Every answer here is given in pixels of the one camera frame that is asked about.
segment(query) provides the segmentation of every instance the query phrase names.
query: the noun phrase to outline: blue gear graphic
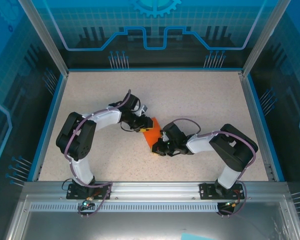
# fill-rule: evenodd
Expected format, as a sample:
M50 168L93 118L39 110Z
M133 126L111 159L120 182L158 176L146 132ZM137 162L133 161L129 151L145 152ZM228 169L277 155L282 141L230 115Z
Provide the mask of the blue gear graphic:
M9 24L13 24L19 16L18 0L0 0L1 17Z
M177 9L177 4L181 4L181 0L130 0L130 2L134 10L139 10L140 14L146 14L147 17L152 15L154 18L170 14L171 10Z

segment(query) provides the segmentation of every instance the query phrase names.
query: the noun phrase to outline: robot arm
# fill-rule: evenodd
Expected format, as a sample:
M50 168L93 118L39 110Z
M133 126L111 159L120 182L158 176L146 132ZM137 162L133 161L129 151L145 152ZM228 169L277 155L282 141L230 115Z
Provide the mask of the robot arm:
M203 151L219 154L226 164L215 182L215 191L221 197L229 192L258 151L254 141L230 124L225 124L220 131L186 136L171 122L162 129L161 134L162 137L152 146L152 152L160 156L193 155Z
M90 152L96 131L122 122L129 125L131 132L144 132L153 128L153 121L145 115L147 107L141 105L139 98L131 94L124 105L114 108L120 103L121 101L112 103L104 110L92 115L84 122L71 142L67 155L71 159L70 164L74 171L74 181L78 185L82 185L78 179L85 185L94 185L95 183L87 155ZM90 116L90 114L79 114L77 112L72 112L68 116L56 140L56 145L63 154L74 130L87 116Z

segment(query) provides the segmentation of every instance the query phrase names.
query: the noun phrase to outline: wire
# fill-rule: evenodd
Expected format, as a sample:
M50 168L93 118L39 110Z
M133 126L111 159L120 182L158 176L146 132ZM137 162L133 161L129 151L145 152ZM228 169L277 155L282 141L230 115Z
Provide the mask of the wire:
M244 206L246 205L247 198L248 198L246 184L245 184L243 181L240 181L240 180L237 180L237 182L240 183L240 184L242 184L242 186L243 186L243 188L244 188L245 198L244 198L244 200L243 200L242 205L240 206L240 208L239 208L236 212L230 212L230 211L227 211L227 210L220 210L221 212L228 213L230 216L237 215L237 214L244 208Z
M238 190L234 190L234 192L236 193L236 195L238 196L238 204L240 203L240 192Z
M129 132L129 133L134 132L133 130L127 130L127 129L124 129L124 128L122 127L122 122L120 122L120 128L121 128L123 131L125 131L125 132Z
M109 194L110 194L110 192L111 192L112 186L113 186L113 183L111 182L111 183L109 184L109 188L108 188L108 190L106 191L106 194L104 195L104 197L103 197L101 203L99 204L99 206L96 208L96 210L95 210L94 212L92 212L92 213L86 215L87 218L89 218L89 216L95 215L95 214L100 210L100 208L101 208L102 205L104 204L105 200L106 200L107 197L109 196ZM83 215L83 212L81 211L82 206L83 206L82 204L81 204L80 206L78 206L78 214L80 214L81 216L84 216L84 215Z
M189 119L189 118L184 118L184 117L182 117L182 118L177 118L177 119L173 120L173 121L170 122L170 123L174 123L174 122L180 121L180 120L185 120L185 121L189 121L189 122L194 123L194 124L199 128L199 130L195 133L196 135L199 134L199 133L201 132L201 127L200 127L200 125L199 125L197 122L195 122L195 121L193 121L193 120L191 120L191 119Z
M67 181L69 181L69 180L72 180L72 178L68 178L68 179L66 179L66 180L63 181L63 183L62 183L62 185L61 185L61 189L62 189L62 190L68 191L67 189L64 189L64 185L65 185L65 183L66 183Z

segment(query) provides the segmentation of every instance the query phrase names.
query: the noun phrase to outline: metal base plate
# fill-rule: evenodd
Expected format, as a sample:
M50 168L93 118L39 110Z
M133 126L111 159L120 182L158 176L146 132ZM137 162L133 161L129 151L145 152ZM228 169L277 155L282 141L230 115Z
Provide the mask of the metal base plate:
M224 197L220 197L216 192L216 187L214 183L202 183L199 184L199 192L201 200L237 200L238 195L234 192L234 190L242 191L239 194L239 198L245 199L245 195L243 192L243 186L240 183L235 183L228 194Z

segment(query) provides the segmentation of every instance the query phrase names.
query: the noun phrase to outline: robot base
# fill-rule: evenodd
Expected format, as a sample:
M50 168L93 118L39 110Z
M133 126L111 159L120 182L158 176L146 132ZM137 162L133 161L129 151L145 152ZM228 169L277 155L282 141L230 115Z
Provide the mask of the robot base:
M109 186L90 188L90 187L81 186L77 183L71 183L68 186L66 199L85 200L88 197L93 196L94 200L102 200L107 194L108 187ZM110 199L110 194L111 193L108 194L106 200Z
M238 195L234 192L234 190L238 190L240 192L240 200L245 199L243 186L240 183L235 183L224 196L220 196L216 192L216 186L214 183L202 183L199 185L201 200L237 200Z

